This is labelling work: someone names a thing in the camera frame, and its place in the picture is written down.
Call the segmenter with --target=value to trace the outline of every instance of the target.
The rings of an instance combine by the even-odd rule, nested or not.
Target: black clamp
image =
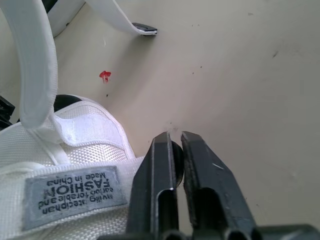
[[[320,240],[310,225],[258,227],[233,173],[201,136],[156,136],[132,185],[126,233],[99,240]],[[192,236],[179,231],[177,186],[184,172]]]
[[[14,110],[15,106],[0,96],[0,130],[12,125],[9,120]]]

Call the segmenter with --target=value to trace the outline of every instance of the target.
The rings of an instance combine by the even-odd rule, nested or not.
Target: shoe label
[[[23,230],[126,203],[116,166],[28,178],[23,202]]]

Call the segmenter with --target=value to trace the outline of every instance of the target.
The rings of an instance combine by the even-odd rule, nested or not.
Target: white strap
[[[121,10],[115,0],[85,0],[94,11],[115,29],[132,34],[156,35],[157,30],[136,28]]]
[[[41,0],[0,0],[21,68],[20,120],[38,128],[53,112],[58,89],[56,46]]]

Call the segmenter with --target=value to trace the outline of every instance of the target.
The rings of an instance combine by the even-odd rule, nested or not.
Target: red speck
[[[102,81],[104,84],[106,84],[109,81],[108,77],[110,77],[110,76],[111,76],[111,72],[109,72],[109,71],[103,71],[99,75],[99,77],[102,78]]]

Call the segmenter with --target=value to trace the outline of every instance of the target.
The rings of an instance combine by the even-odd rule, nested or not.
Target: beige surface
[[[102,104],[138,156],[163,131],[175,141],[183,130],[200,134],[235,174],[258,224],[320,228],[320,1],[120,5],[158,35],[113,30],[85,5],[55,39],[59,93]],[[0,94],[17,105],[18,60],[4,21]],[[102,71],[112,73],[107,84]],[[189,233],[187,213],[180,218]]]

